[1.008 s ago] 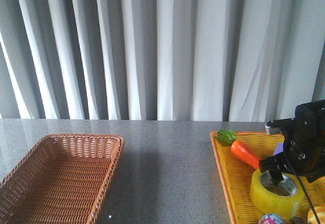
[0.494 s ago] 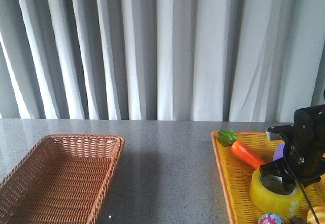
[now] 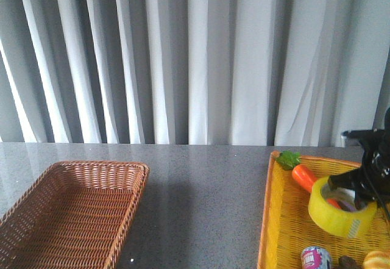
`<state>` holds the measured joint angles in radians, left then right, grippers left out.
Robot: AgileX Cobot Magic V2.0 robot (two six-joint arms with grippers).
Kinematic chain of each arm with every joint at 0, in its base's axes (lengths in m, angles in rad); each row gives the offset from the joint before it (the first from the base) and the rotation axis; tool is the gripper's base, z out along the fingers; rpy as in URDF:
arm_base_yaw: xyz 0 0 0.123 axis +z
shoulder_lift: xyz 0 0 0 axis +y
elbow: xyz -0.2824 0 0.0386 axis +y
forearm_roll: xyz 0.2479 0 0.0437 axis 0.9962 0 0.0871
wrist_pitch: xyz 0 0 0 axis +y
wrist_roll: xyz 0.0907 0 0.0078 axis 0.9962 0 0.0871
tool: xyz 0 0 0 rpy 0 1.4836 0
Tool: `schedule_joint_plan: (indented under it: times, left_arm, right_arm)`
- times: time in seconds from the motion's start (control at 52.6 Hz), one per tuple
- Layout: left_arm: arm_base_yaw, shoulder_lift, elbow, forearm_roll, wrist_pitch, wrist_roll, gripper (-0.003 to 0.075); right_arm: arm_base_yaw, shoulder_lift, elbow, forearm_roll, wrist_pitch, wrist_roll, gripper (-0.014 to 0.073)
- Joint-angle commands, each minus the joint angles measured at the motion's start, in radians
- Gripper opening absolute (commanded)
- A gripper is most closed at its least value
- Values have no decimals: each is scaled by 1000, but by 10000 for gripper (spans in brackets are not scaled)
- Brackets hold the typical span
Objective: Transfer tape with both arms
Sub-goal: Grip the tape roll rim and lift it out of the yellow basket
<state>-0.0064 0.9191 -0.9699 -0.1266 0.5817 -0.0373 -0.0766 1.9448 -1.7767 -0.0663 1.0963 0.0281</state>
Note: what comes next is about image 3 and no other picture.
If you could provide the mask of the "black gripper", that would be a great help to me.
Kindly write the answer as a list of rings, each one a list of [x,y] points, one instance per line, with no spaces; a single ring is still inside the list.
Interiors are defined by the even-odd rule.
[[[356,140],[364,153],[357,170],[332,175],[328,178],[331,190],[345,188],[355,191],[355,202],[382,200],[389,202],[389,111],[384,118],[384,129],[349,130],[342,133],[346,140]]]

